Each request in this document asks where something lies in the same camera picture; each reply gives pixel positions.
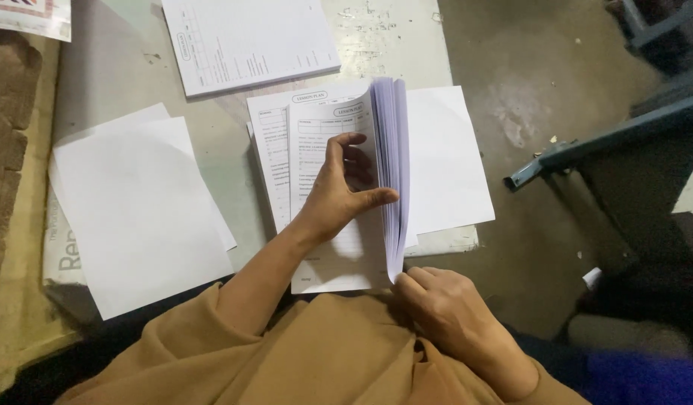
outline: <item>concrete floor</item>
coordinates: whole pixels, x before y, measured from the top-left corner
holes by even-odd
[[[464,88],[496,220],[477,226],[479,249],[409,264],[459,271],[499,319],[551,338],[585,292],[581,277],[595,266],[618,266],[628,247],[578,174],[555,179],[556,189],[535,180],[515,194],[501,179],[553,136],[586,139],[624,120],[630,105],[656,89],[659,75],[624,49],[600,0],[439,4],[454,84]]]

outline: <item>hand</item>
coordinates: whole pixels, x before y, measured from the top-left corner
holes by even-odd
[[[304,207],[289,225],[307,232],[314,246],[333,239],[359,214],[399,199],[395,189],[381,187],[354,192],[346,184],[345,175],[356,177],[367,185],[374,181],[367,171],[371,161],[364,152],[351,146],[366,140],[366,135],[360,133],[342,133],[329,139],[326,145],[326,161],[314,187]]]
[[[471,280],[450,270],[413,267],[397,276],[392,291],[426,337],[471,368],[502,401],[522,400],[536,389],[536,366]]]

